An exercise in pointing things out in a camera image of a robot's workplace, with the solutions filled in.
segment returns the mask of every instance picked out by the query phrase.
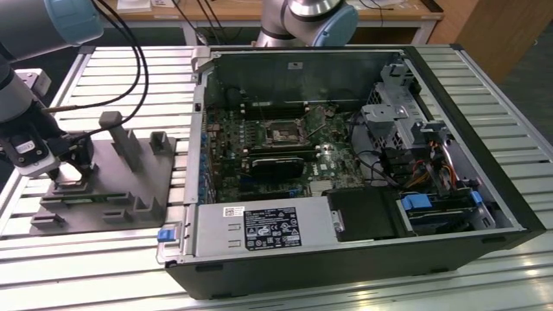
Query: wooden cabinet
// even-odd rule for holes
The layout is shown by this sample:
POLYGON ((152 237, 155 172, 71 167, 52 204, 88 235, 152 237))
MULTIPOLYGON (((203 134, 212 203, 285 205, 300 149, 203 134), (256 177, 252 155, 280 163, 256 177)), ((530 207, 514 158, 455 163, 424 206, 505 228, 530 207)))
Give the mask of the wooden cabinet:
POLYGON ((435 0, 444 9, 429 43, 460 43, 501 83, 553 19, 553 0, 435 0))

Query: power supply label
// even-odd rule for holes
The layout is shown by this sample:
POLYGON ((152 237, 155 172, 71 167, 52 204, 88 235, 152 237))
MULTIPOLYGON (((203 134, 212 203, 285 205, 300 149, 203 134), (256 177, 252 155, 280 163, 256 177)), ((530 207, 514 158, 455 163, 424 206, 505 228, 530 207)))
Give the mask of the power supply label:
POLYGON ((248 251, 301 246, 296 207, 244 211, 244 224, 248 251))

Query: gray 3d-printed holder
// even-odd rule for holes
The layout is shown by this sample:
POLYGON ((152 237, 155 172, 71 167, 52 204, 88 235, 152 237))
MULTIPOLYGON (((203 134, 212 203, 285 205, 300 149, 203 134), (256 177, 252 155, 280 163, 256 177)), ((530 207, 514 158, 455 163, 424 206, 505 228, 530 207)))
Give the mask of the gray 3d-printed holder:
MULTIPOLYGON (((104 112, 100 126, 121 120, 104 112)), ((167 216, 176 139, 152 132, 137 139, 121 126, 113 141, 93 141, 93 173, 81 182, 52 182, 31 224, 32 235, 91 233, 160 227, 167 216)))

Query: wooden desk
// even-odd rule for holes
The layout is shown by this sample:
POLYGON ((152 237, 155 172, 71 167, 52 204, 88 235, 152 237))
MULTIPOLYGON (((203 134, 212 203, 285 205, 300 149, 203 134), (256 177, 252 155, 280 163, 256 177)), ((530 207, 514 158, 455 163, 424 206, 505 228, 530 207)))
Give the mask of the wooden desk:
MULTIPOLYGON (((117 7, 117 0, 107 0, 107 2, 112 8, 117 7)), ((364 2, 367 5, 375 6, 369 0, 364 0, 364 2)), ((383 11, 383 23, 379 10, 367 9, 359 1, 353 1, 351 4, 360 12, 359 27, 416 28, 413 44, 427 43, 436 22, 444 17, 443 13, 431 12, 420 0, 408 0, 403 5, 387 6, 393 10, 383 11)), ((195 27, 209 26, 196 0, 181 0, 179 6, 195 27)), ((215 0, 211 2, 211 6, 224 27, 260 27, 261 0, 215 0)), ((187 45, 197 45, 193 29, 184 21, 176 8, 152 7, 151 12, 121 14, 121 17, 129 21, 132 27, 177 26, 183 28, 187 45)))

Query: aluminum slotted table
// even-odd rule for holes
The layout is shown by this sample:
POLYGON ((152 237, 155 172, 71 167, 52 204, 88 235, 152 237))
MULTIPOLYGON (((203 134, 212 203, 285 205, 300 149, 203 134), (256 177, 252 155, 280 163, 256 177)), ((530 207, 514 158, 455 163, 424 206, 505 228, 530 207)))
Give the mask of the aluminum slotted table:
MULTIPOLYGON (((550 229, 552 146, 464 51, 448 45, 417 49, 550 229)), ((127 128, 136 130, 137 137, 164 130, 179 138, 167 219, 171 223, 181 220, 184 210, 188 114, 193 109, 192 47, 144 50, 152 73, 151 94, 127 128)), ((99 47, 92 54, 80 54, 53 106, 89 104, 117 96, 135 79, 135 62, 128 47, 99 47)), ((60 127, 93 130, 100 113, 115 109, 128 115, 140 94, 137 87, 108 108, 59 113, 60 127)), ((440 119, 435 106, 429 109, 440 119)), ((0 195, 0 310, 536 310, 553 303, 552 231, 451 273, 195 301, 156 261, 157 229, 28 235, 48 183, 48 179, 13 174, 0 195)))

